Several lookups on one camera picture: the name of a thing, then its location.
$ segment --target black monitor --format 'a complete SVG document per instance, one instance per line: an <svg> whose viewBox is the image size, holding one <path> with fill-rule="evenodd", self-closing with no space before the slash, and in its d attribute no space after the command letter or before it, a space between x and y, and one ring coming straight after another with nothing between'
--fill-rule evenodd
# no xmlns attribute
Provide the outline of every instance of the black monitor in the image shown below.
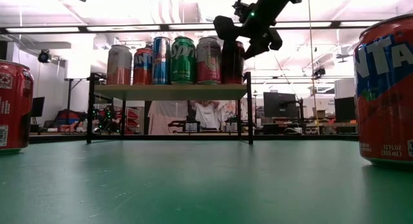
<svg viewBox="0 0 413 224"><path fill-rule="evenodd" d="M299 117L295 94L264 92L264 115L266 117Z"/></svg>
<svg viewBox="0 0 413 224"><path fill-rule="evenodd" d="M44 105L45 105L44 97L33 98L32 117L41 117L43 115Z"/></svg>
<svg viewBox="0 0 413 224"><path fill-rule="evenodd" d="M356 105L354 97L339 98L334 100L336 109L336 122L349 122L356 120Z"/></svg>

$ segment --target red soda can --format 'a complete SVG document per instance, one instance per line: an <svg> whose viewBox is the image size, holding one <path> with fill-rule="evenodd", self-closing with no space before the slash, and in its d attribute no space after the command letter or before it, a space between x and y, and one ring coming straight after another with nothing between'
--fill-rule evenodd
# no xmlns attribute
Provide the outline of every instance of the red soda can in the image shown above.
<svg viewBox="0 0 413 224"><path fill-rule="evenodd" d="M152 84L152 49L140 48L134 57L133 85Z"/></svg>
<svg viewBox="0 0 413 224"><path fill-rule="evenodd" d="M243 83L244 54L245 50L242 42L224 42L222 49L222 83Z"/></svg>
<svg viewBox="0 0 413 224"><path fill-rule="evenodd" d="M197 83L216 85L221 83L221 45L214 37L203 37L196 47Z"/></svg>
<svg viewBox="0 0 413 224"><path fill-rule="evenodd" d="M109 50L107 85L130 85L132 54L127 46L113 45Z"/></svg>
<svg viewBox="0 0 413 224"><path fill-rule="evenodd" d="M363 31L354 65L361 156L413 169L413 15Z"/></svg>
<svg viewBox="0 0 413 224"><path fill-rule="evenodd" d="M0 152L27 147L32 100L30 69L0 60Z"/></svg>

